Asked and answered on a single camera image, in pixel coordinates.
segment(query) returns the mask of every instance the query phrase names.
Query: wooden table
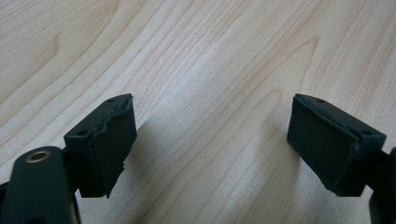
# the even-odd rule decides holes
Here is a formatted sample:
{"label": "wooden table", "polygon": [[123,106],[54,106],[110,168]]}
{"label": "wooden table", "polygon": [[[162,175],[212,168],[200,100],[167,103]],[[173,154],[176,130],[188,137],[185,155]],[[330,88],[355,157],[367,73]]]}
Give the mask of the wooden table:
{"label": "wooden table", "polygon": [[393,0],[2,0],[0,182],[130,92],[138,138],[84,223],[370,223],[371,190],[327,191],[286,133],[300,92],[396,146],[395,36]]}

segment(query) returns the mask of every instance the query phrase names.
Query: black bracket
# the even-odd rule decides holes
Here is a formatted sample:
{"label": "black bracket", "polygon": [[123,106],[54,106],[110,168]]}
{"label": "black bracket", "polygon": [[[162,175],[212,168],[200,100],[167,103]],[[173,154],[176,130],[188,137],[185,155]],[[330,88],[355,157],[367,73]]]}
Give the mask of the black bracket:
{"label": "black bracket", "polygon": [[137,137],[132,99],[103,102],[64,136],[64,150],[40,147],[17,158],[0,186],[1,223],[80,223],[77,189],[109,197]]}
{"label": "black bracket", "polygon": [[372,222],[396,218],[396,150],[381,150],[386,136],[334,105],[296,94],[288,142],[337,196],[361,196],[368,185]]}

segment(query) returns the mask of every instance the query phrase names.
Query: black rubber pad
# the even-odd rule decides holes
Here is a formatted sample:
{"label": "black rubber pad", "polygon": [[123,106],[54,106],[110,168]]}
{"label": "black rubber pad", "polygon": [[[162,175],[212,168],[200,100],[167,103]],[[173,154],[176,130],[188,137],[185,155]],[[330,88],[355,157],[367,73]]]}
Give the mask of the black rubber pad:
{"label": "black rubber pad", "polygon": [[132,99],[108,99],[64,136],[68,156],[77,160],[73,176],[82,197],[108,197],[123,171],[137,137]]}
{"label": "black rubber pad", "polygon": [[370,157],[386,136],[319,98],[293,98],[288,142],[338,196],[360,196]]}

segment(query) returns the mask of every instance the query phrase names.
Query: screw hole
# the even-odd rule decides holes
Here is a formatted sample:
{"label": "screw hole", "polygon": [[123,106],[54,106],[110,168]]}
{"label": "screw hole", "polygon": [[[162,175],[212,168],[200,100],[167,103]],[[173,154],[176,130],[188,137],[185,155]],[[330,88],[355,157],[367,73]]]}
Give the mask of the screw hole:
{"label": "screw hole", "polygon": [[85,134],[87,134],[87,133],[88,133],[87,131],[83,130],[83,131],[79,131],[79,132],[77,133],[77,135],[78,135],[78,136],[82,136],[82,135],[85,135]]}
{"label": "screw hole", "polygon": [[369,132],[369,131],[361,131],[363,134],[366,134],[366,135],[372,135],[372,133],[371,132]]}
{"label": "screw hole", "polygon": [[29,162],[29,163],[43,161],[46,158],[48,158],[49,156],[50,156],[50,152],[49,151],[37,151],[35,153],[30,154],[26,158],[26,161]]}

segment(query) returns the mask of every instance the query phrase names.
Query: wood grain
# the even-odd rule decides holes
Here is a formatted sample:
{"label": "wood grain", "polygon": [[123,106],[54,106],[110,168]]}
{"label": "wood grain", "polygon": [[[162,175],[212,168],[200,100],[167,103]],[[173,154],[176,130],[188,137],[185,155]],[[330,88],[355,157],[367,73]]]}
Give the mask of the wood grain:
{"label": "wood grain", "polygon": [[286,142],[292,96],[326,99],[396,146],[396,2],[0,2],[0,181],[106,98],[138,139],[84,223],[370,223]]}

